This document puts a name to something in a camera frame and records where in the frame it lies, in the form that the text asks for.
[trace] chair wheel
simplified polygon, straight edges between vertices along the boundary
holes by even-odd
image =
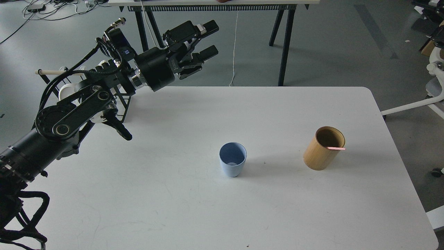
[[[440,169],[433,169],[431,172],[432,176],[438,178],[441,177],[441,175],[443,175],[443,173],[441,172]]]

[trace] white cable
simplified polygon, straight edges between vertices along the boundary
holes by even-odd
[[[150,27],[150,25],[148,24],[148,21],[147,21],[147,17],[146,17],[146,13],[145,13],[145,8],[143,6],[143,1],[140,1],[140,4],[142,5],[143,19],[145,20],[145,23],[148,26],[148,30],[150,31],[150,35],[151,35],[151,39],[153,40],[153,44],[154,44],[154,46],[156,46],[156,41],[154,41],[154,36],[153,36],[153,33],[151,32],[151,27]]]
[[[239,11],[238,11],[238,13],[236,14],[236,26],[235,26],[235,28],[234,28],[234,46],[233,46],[233,78],[231,79],[231,82],[230,82],[230,84],[229,84],[228,86],[231,86],[231,85],[232,85],[232,83],[233,83],[233,80],[234,80],[234,51],[235,51],[235,49],[236,49],[236,36],[237,36],[237,33],[238,33],[238,17],[239,17]]]

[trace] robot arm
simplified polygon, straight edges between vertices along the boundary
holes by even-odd
[[[185,22],[165,33],[168,44],[165,49],[154,47],[139,55],[117,28],[124,23],[124,18],[114,22],[102,38],[96,39],[97,46],[88,55],[47,85],[32,130],[0,153],[0,242],[17,245],[13,241],[26,236],[37,239],[44,248],[46,238],[38,233],[36,225],[48,206],[49,197],[43,192],[23,189],[37,175],[47,176],[45,168],[55,159],[79,153],[81,141],[94,126],[90,121],[93,116],[100,113],[104,124],[115,128],[126,140],[132,139],[116,118],[116,100],[112,93],[115,87],[123,88],[128,95],[134,95],[143,86],[157,91],[174,81],[175,73],[184,79],[201,70],[204,61],[218,54],[214,45],[192,53],[202,38],[218,31],[214,20],[196,26]],[[111,57],[108,62],[88,71],[76,70],[99,49]],[[131,60],[135,61],[135,69],[128,63]],[[45,107],[57,84],[76,73],[86,77],[76,86],[77,91],[56,105]],[[34,197],[42,198],[43,204],[29,219],[20,198]],[[23,225],[22,230],[5,229],[14,217]]]

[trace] power strip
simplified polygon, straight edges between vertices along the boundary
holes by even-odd
[[[44,11],[45,9],[46,9],[46,5],[44,5],[44,4],[31,4],[28,7],[26,7],[26,10],[28,12],[32,12],[32,13]]]

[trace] connector plug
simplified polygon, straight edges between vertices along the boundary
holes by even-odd
[[[91,4],[91,3],[88,2],[88,1],[85,1],[85,6],[88,7],[88,8],[92,8],[92,7],[94,7],[94,5]]]

